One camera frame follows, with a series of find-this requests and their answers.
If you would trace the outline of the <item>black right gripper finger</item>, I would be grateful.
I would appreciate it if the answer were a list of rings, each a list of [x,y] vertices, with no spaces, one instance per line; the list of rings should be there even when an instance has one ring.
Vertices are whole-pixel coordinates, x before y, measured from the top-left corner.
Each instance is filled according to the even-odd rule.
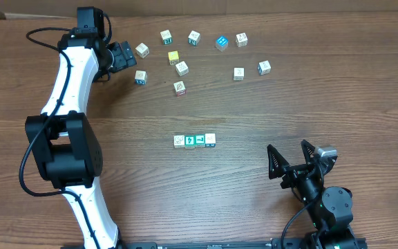
[[[267,155],[269,163],[269,179],[282,177],[286,172],[286,168],[289,167],[290,164],[272,145],[267,146]]]
[[[309,143],[307,140],[301,141],[303,155],[307,165],[315,165],[318,163],[320,156],[317,154],[316,147]]]

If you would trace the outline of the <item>yellow S wooden block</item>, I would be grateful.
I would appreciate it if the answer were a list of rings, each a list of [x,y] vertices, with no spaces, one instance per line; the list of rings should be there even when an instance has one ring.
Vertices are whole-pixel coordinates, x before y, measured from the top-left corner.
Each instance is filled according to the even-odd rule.
[[[189,67],[187,66],[185,61],[179,62],[176,64],[176,71],[180,77],[186,75],[189,72]]]

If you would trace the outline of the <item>cream block red letter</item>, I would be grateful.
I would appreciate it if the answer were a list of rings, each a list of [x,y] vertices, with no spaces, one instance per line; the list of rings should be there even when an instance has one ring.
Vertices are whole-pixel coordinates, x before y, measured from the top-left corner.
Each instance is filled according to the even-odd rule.
[[[187,92],[183,81],[176,82],[173,86],[177,96],[184,95]]]

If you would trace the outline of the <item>mint green top block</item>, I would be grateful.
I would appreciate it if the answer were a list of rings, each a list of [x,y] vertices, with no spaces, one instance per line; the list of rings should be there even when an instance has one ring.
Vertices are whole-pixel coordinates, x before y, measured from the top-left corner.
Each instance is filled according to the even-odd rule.
[[[205,147],[205,135],[204,134],[195,135],[195,147]]]

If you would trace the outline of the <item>green top wooden block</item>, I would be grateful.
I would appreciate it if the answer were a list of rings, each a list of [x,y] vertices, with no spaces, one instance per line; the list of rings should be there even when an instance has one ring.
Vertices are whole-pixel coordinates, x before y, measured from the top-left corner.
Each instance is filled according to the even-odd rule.
[[[184,147],[186,149],[194,149],[196,147],[195,136],[185,136]]]

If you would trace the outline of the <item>cream turtle wooden block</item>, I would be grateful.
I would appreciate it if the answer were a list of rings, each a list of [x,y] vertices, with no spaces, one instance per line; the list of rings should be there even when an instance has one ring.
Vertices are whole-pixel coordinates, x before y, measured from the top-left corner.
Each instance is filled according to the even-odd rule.
[[[242,81],[245,76],[244,68],[234,68],[234,81]]]

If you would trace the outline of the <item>green R wooden block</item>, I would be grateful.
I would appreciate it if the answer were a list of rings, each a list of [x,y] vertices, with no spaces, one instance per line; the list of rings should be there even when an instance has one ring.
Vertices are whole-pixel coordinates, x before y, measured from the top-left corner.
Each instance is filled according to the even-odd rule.
[[[173,146],[175,148],[184,148],[185,147],[185,136],[184,135],[175,135],[173,137]]]

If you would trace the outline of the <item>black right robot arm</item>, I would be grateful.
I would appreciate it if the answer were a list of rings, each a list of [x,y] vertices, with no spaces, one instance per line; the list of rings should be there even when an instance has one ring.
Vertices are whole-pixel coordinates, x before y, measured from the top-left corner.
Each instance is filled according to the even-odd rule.
[[[290,188],[303,204],[285,225],[281,235],[281,247],[285,246],[285,235],[294,220],[308,212],[314,232],[307,233],[300,241],[300,248],[360,248],[350,226],[353,220],[352,193],[344,187],[326,187],[325,175],[337,161],[337,150],[331,146],[315,147],[302,140],[305,158],[302,165],[291,166],[280,158],[276,169],[282,178],[281,187]]]

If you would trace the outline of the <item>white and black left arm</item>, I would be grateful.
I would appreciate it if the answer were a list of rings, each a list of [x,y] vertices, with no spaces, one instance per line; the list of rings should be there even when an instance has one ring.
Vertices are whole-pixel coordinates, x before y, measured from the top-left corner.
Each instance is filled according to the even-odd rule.
[[[29,116],[25,129],[29,145],[19,168],[21,188],[31,196],[23,173],[33,155],[39,173],[54,187],[51,195],[69,202],[84,235],[83,248],[124,248],[101,187],[103,158],[85,111],[91,84],[99,73],[134,64],[127,43],[103,53],[89,46],[59,46],[60,67],[52,95],[40,115]]]

